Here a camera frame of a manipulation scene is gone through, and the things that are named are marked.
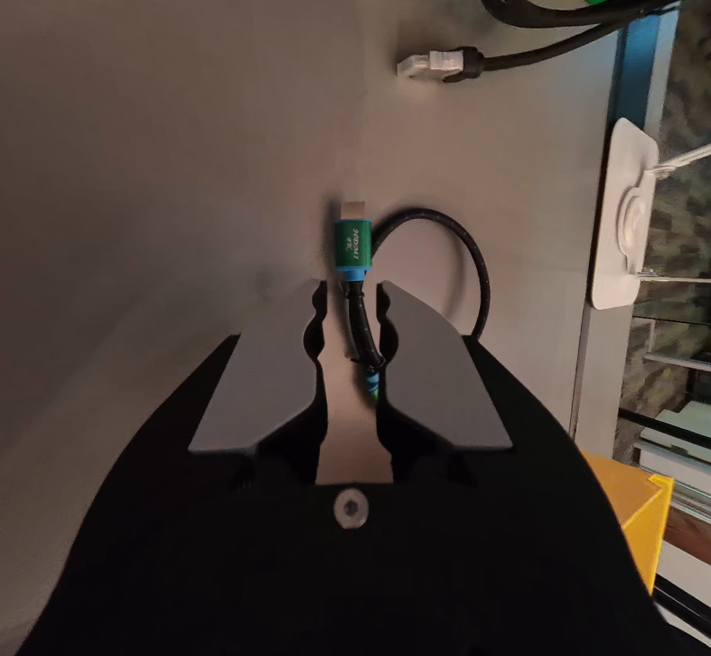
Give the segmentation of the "white stand base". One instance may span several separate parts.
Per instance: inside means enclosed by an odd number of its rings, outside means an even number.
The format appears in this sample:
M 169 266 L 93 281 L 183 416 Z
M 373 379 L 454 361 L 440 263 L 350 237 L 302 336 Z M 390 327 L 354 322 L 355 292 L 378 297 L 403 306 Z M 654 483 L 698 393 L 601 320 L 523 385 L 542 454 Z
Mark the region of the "white stand base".
M 633 305 L 644 275 L 656 167 L 656 141 L 627 118 L 609 138 L 590 302 L 597 311 Z

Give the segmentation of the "braided hdmi cable green plugs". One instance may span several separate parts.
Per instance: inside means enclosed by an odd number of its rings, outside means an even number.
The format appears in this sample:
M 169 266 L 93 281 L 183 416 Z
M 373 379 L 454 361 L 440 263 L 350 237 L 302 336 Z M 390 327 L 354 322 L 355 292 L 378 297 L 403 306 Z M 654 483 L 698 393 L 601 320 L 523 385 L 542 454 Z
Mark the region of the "braided hdmi cable green plugs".
M 385 240 L 402 225 L 423 220 L 448 229 L 466 247 L 477 272 L 480 304 L 471 337 L 480 339 L 491 307 L 491 285 L 484 256 L 471 233 L 454 218 L 426 207 L 406 207 L 373 226 L 363 202 L 343 203 L 334 225 L 335 268 L 346 300 L 348 327 L 363 375 L 365 390 L 378 401 L 380 371 L 385 359 L 379 353 L 370 328 L 363 285 L 372 268 L 373 256 Z

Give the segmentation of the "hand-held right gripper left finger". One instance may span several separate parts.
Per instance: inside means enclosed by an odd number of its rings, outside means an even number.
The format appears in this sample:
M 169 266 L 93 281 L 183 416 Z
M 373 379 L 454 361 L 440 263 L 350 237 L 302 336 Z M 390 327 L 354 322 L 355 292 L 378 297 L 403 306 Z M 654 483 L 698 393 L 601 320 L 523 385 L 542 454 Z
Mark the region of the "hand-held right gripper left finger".
M 309 279 L 244 327 L 193 435 L 193 454 L 256 451 L 318 399 L 328 289 Z

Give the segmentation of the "yellow plastic bin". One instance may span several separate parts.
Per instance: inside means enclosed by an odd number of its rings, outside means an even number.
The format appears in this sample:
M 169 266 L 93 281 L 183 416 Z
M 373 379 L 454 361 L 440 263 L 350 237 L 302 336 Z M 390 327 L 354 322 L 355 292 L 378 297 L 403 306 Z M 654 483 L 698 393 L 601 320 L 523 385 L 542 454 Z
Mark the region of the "yellow plastic bin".
M 652 594 L 671 508 L 674 478 L 583 451 L 624 533 L 645 588 Z

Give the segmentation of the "black mat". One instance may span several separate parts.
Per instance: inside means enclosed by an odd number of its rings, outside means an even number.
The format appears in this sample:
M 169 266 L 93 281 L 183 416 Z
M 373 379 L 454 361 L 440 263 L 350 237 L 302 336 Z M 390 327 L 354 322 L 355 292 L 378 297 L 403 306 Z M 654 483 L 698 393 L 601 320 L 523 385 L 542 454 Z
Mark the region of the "black mat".
M 661 14 L 630 23 L 618 34 L 608 128 L 626 118 L 658 139 L 679 14 L 680 3 L 675 3 Z

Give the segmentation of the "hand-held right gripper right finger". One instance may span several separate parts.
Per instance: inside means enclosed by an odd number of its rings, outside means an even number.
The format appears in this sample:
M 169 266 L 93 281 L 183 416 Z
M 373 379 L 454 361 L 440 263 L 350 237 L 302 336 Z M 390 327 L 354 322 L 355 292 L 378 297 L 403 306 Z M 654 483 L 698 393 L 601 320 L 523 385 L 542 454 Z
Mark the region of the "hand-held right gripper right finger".
M 377 312 L 387 406 L 456 449 L 510 450 L 511 437 L 458 330 L 392 281 L 378 285 Z

